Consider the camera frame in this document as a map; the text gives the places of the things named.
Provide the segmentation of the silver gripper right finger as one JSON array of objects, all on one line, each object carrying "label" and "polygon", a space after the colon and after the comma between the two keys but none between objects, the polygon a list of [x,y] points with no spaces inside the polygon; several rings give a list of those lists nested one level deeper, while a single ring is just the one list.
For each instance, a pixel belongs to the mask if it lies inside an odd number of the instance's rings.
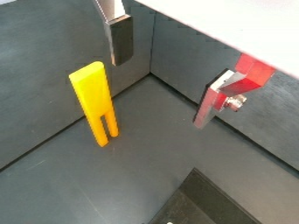
[{"label": "silver gripper right finger", "polygon": [[240,111],[248,101],[244,94],[262,88],[276,71],[269,64],[242,53],[236,70],[226,69],[206,86],[194,125],[202,129],[224,109]]}]

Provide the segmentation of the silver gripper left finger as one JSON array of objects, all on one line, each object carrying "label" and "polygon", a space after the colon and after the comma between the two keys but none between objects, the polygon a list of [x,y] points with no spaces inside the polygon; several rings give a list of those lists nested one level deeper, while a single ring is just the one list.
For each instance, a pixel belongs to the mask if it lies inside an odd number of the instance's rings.
[{"label": "silver gripper left finger", "polygon": [[123,65],[134,56],[134,18],[127,14],[122,0],[93,0],[103,19],[111,62]]}]

